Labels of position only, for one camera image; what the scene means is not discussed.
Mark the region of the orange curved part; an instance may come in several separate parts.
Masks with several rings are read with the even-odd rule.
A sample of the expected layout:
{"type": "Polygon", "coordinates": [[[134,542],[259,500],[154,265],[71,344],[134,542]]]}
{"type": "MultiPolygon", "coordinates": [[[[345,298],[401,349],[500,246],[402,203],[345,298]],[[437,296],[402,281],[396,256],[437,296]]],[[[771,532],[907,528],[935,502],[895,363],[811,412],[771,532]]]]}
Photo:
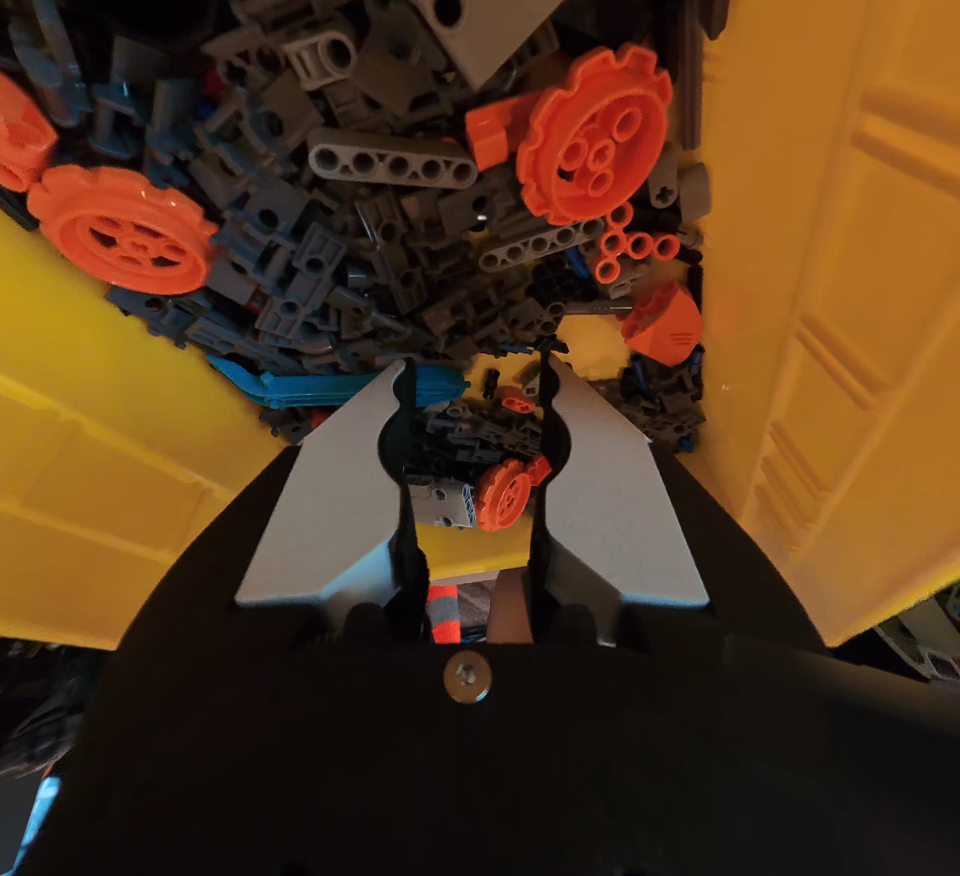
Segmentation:
{"type": "Polygon", "coordinates": [[[38,105],[1,73],[1,186],[27,192],[49,166],[58,142],[38,105]]]}

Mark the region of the blue brick separator tool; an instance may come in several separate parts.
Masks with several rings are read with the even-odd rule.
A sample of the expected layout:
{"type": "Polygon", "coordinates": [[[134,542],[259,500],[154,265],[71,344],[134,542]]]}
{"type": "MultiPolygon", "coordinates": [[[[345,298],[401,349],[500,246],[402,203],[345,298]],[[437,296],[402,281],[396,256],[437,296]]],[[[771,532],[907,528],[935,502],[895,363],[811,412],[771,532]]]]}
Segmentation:
{"type": "MultiPolygon", "coordinates": [[[[241,365],[220,356],[208,355],[208,363],[255,404],[269,409],[339,406],[375,381],[379,373],[278,377],[270,373],[255,375],[241,365]]],[[[415,405],[426,408],[462,397],[470,383],[449,367],[416,367],[415,405]]]]}

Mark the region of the orange wedge part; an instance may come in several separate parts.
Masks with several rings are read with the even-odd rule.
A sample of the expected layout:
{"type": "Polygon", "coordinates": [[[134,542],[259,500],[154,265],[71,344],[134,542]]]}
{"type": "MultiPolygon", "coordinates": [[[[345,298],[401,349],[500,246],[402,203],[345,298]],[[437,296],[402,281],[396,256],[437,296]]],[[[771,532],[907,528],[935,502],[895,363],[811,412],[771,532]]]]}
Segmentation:
{"type": "Polygon", "coordinates": [[[667,367],[689,358],[702,331],[701,311],[689,290],[677,281],[666,282],[637,300],[620,328],[630,349],[667,367]]]}

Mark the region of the light grey holed beam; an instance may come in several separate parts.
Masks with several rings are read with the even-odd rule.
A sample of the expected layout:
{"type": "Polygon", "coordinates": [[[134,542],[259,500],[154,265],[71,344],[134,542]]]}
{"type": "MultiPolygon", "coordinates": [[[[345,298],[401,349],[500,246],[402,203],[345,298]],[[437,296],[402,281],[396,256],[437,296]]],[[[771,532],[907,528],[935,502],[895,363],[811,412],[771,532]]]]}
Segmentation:
{"type": "Polygon", "coordinates": [[[479,175],[466,150],[441,139],[324,127],[308,135],[307,146],[310,168],[328,181],[465,189],[474,185],[479,175]]]}

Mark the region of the orange gear wheel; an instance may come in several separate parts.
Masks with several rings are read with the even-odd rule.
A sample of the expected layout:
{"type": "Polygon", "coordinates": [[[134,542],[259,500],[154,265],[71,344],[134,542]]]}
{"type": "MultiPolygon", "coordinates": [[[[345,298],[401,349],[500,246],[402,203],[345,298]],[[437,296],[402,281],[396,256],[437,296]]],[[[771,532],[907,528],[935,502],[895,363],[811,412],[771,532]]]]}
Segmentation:
{"type": "Polygon", "coordinates": [[[137,172],[53,167],[30,188],[28,210],[65,258],[103,282],[173,296],[207,281],[217,226],[182,192],[137,172]]]}
{"type": "Polygon", "coordinates": [[[530,212],[561,226],[625,203],[661,155],[672,96],[656,54],[636,44],[595,49],[572,63],[540,97],[517,151],[530,212]]]}

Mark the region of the pile of building parts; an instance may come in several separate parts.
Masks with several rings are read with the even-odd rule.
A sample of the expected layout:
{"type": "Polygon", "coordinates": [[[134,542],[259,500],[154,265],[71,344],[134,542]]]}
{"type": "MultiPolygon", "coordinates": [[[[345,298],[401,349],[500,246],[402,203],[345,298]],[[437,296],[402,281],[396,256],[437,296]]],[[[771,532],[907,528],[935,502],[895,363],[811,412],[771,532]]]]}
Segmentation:
{"type": "MultiPolygon", "coordinates": [[[[540,363],[569,350],[564,317],[614,317],[620,330],[671,281],[702,313],[698,223],[712,183],[678,152],[700,146],[704,42],[723,33],[729,6],[563,0],[474,90],[409,0],[2,0],[2,73],[57,132],[45,171],[128,169],[182,192],[218,228],[202,287],[167,296],[99,280],[110,303],[179,349],[258,376],[367,375],[398,359],[460,372],[461,398],[419,408],[405,478],[460,480],[474,496],[493,465],[542,453],[540,363]],[[604,216],[534,216],[518,151],[465,189],[328,181],[309,166],[307,137],[324,127],[441,139],[473,159],[467,112],[546,92],[584,54],[626,43],[654,52],[673,89],[660,156],[626,201],[627,232],[675,234],[680,249],[621,257],[626,278],[610,288],[589,270],[604,216]],[[534,397],[535,412],[504,410],[505,385],[534,397]]],[[[2,210],[42,234],[29,191],[2,186],[2,210]]],[[[676,367],[625,346],[626,368],[592,387],[651,443],[693,451],[706,420],[702,342],[676,367]]]]}

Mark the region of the yellow plastic bin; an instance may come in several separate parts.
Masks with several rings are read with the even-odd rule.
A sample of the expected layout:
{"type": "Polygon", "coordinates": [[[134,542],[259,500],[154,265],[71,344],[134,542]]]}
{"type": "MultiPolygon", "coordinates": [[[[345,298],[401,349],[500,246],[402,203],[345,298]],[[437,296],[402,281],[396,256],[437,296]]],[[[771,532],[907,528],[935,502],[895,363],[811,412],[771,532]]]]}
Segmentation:
{"type": "MultiPolygon", "coordinates": [[[[827,644],[958,580],[958,0],[731,0],[685,464],[827,644]]],[[[282,449],[2,220],[2,636],[112,649],[282,449]]]]}

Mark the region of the orange angled beam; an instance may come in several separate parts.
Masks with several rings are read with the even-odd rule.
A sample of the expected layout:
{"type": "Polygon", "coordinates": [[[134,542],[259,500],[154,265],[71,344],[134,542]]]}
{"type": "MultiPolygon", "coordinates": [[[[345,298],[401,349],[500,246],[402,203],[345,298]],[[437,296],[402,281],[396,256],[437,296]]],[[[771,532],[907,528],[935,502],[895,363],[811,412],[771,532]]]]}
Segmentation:
{"type": "Polygon", "coordinates": [[[648,263],[651,260],[668,261],[676,258],[681,248],[675,234],[628,233],[633,219],[633,206],[624,202],[604,216],[604,232],[594,241],[594,249],[587,264],[591,275],[601,287],[610,288],[622,282],[627,262],[648,263]]]}

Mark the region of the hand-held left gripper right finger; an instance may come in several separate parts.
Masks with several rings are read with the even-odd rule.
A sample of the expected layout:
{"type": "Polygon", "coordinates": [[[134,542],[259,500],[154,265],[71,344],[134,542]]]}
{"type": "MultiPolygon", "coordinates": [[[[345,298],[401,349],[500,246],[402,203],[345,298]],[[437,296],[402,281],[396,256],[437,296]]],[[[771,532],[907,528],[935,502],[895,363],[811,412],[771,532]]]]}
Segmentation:
{"type": "Polygon", "coordinates": [[[554,612],[589,611],[616,643],[636,606],[702,610],[710,597],[650,443],[558,355],[541,363],[539,487],[529,571],[534,630],[554,612]]]}

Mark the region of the partly built robot model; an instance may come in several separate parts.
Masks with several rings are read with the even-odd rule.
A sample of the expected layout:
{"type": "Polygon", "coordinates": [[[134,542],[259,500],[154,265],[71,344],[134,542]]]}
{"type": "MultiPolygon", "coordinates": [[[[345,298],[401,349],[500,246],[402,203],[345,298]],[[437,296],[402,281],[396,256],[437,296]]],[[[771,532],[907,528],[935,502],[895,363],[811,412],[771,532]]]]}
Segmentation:
{"type": "Polygon", "coordinates": [[[433,642],[437,644],[462,642],[459,593],[456,585],[431,584],[427,592],[426,615],[433,642]]]}

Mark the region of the orange block part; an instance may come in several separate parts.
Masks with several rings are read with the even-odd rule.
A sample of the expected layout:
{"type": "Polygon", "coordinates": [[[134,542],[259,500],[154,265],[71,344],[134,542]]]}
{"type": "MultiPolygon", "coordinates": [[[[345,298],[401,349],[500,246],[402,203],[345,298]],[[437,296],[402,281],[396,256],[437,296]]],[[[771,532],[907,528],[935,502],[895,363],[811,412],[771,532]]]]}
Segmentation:
{"type": "Polygon", "coordinates": [[[465,133],[478,172],[507,162],[517,152],[544,94],[541,90],[500,99],[465,114],[465,133]]]}

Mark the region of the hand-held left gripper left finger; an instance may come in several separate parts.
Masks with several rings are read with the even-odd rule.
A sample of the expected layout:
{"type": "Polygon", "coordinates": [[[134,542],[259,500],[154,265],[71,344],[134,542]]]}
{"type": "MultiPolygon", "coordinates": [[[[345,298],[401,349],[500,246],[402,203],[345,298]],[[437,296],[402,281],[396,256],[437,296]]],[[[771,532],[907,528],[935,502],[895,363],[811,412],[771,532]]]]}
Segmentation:
{"type": "Polygon", "coordinates": [[[237,605],[304,605],[340,634],[373,604],[399,639],[423,635],[429,573],[403,472],[416,382],[412,362],[391,363],[300,443],[237,605]]]}

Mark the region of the small orange gear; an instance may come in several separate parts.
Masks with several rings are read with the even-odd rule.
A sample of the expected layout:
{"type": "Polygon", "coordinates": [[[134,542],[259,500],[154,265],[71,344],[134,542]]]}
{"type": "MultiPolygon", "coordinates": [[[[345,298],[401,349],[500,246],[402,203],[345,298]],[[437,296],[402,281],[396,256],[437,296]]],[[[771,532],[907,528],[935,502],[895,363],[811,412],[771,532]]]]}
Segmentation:
{"type": "Polygon", "coordinates": [[[479,479],[473,493],[476,524],[486,532],[498,532],[515,524],[534,488],[551,473],[551,464],[541,453],[529,462],[511,457],[493,465],[479,479]]]}

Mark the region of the light grey connector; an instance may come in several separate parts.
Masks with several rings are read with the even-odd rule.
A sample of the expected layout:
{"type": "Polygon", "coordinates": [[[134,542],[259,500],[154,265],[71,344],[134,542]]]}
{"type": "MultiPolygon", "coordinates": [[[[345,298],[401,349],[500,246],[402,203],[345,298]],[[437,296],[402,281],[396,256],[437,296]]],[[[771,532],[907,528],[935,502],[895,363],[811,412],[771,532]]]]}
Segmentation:
{"type": "Polygon", "coordinates": [[[414,521],[467,529],[476,524],[473,487],[456,479],[411,477],[408,483],[414,521]]]}

